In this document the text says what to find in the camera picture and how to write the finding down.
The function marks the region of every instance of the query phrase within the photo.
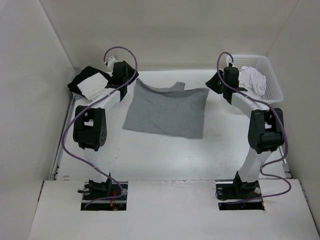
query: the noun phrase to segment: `gray cloth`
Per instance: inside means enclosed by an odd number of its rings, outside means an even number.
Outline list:
[[[136,80],[123,129],[202,139],[208,88],[184,90],[185,83],[155,88]]]

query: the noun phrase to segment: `white floor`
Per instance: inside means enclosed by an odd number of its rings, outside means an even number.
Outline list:
[[[215,70],[141,71],[139,78],[154,87],[170,87],[185,82],[185,89],[206,88]],[[206,102],[203,139],[185,139],[123,130],[122,126],[133,98],[135,84],[124,100],[107,114],[107,140],[98,152],[81,149],[73,141],[73,127],[66,146],[79,157],[90,160],[118,181],[128,180],[221,180],[233,179],[248,150],[249,119],[231,106],[222,95],[210,91]],[[76,101],[77,105],[87,103]],[[280,158],[274,152],[268,161]],[[265,168],[266,173],[285,177],[281,163]],[[63,152],[58,180],[101,181],[103,178],[86,164]]]
[[[46,181],[29,240],[319,240],[298,180],[265,211],[219,211],[215,181],[129,181],[127,211],[80,211],[83,181]],[[282,180],[260,180],[263,195]]]

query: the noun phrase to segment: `white cloth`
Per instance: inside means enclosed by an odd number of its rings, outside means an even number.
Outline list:
[[[119,62],[116,57],[114,55],[112,55],[111,57],[108,58],[108,61],[105,62],[106,66],[108,67],[108,69],[110,69],[111,71],[114,70],[114,64]]]
[[[92,101],[99,97],[105,90],[108,84],[108,80],[101,74],[96,73],[80,82],[77,86],[80,89],[83,96],[89,101]]]
[[[258,70],[250,66],[243,66],[239,73],[239,84],[253,89],[255,94],[263,96],[266,93],[267,79]]]

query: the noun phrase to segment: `white panel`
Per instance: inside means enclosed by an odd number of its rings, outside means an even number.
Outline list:
[[[266,55],[297,0],[41,2],[74,66],[103,68],[104,51],[121,45],[154,69],[210,68],[222,51]]]
[[[72,65],[38,0],[0,0],[0,233],[28,237],[48,178]]]
[[[177,81],[185,89],[206,88],[215,70],[140,71],[146,84],[167,88]],[[204,116],[203,138],[186,139],[122,129],[134,95],[134,83],[125,98],[106,114],[107,140],[98,152],[79,148],[72,137],[66,139],[69,151],[91,161],[103,171],[110,171],[118,181],[127,180],[221,180],[233,179],[249,151],[249,118],[231,106],[222,95],[209,92]],[[77,105],[88,101],[79,99]],[[267,160],[281,157],[279,150]],[[265,173],[285,177],[281,162],[265,168]],[[63,152],[58,180],[101,181],[93,168]]]
[[[320,226],[320,1],[300,0],[268,57],[281,85],[288,164]]]
[[[319,240],[298,180],[265,211],[219,211],[215,181],[130,181],[127,211],[80,211],[83,181],[46,181],[29,240]],[[260,180],[262,194],[288,188]]]
[[[43,181],[1,183],[0,239],[28,239],[42,183]]]

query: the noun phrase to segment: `plastic basket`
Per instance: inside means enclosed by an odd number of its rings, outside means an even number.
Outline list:
[[[231,57],[226,57],[226,64],[231,62]],[[263,100],[266,103],[278,103],[284,99],[281,87],[274,70],[271,67],[270,61],[266,56],[260,55],[233,55],[233,64],[239,70],[243,66],[257,69],[266,77],[266,90],[263,96],[256,95],[251,89],[248,89],[249,95],[257,100]]]

